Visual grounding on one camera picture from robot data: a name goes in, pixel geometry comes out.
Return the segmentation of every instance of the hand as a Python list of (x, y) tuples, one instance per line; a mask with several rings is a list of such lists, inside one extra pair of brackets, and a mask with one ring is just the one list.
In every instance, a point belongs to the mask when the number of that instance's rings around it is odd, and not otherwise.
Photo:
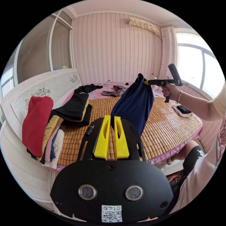
[(178, 98), (180, 96), (180, 90), (176, 86), (169, 83), (167, 83), (166, 86), (162, 86), (162, 93), (164, 97), (168, 96), (171, 93), (169, 98), (173, 101), (178, 101)]

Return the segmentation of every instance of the leg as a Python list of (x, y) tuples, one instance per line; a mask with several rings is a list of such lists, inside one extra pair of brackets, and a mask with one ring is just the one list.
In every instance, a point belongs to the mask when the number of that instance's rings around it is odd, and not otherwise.
[(190, 151), (196, 146), (198, 144), (195, 141), (189, 141), (180, 152), (168, 159), (167, 163), (170, 165), (174, 160), (185, 160)]
[(184, 159), (183, 176), (178, 182), (176, 182), (176, 183), (170, 182), (169, 183), (174, 197), (173, 197), (170, 205), (164, 212), (164, 215), (169, 214), (171, 212), (171, 210), (173, 209), (173, 207), (176, 205), (178, 198), (179, 198), (179, 194), (180, 194), (180, 188), (181, 188), (184, 180), (187, 178), (189, 173), (193, 170), (197, 160), (199, 158), (201, 158), (202, 156), (204, 156), (202, 148), (195, 141), (190, 141), (179, 153), (176, 154), (175, 159), (180, 159), (180, 160)]

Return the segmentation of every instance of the curtain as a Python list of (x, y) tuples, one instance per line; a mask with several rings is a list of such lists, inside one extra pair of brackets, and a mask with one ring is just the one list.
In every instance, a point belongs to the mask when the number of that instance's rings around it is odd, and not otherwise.
[(162, 62), (158, 79), (173, 79), (169, 64), (177, 66), (177, 39), (173, 26), (161, 28), (162, 33)]

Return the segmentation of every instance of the white shirt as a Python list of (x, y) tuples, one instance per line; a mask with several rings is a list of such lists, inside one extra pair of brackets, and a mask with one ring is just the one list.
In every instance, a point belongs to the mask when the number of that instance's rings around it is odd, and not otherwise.
[(197, 160), (193, 170), (183, 182), (178, 201), (171, 213), (186, 206), (203, 190), (215, 173), (224, 153), (226, 146), (226, 82), (219, 95), (213, 99), (213, 104), (223, 119), (220, 131), (211, 149)]

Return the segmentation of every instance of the qr code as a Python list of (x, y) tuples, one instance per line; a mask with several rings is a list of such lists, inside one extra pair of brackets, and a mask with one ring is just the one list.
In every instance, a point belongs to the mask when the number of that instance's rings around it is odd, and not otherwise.
[(122, 206), (101, 207), (102, 222), (122, 222)]

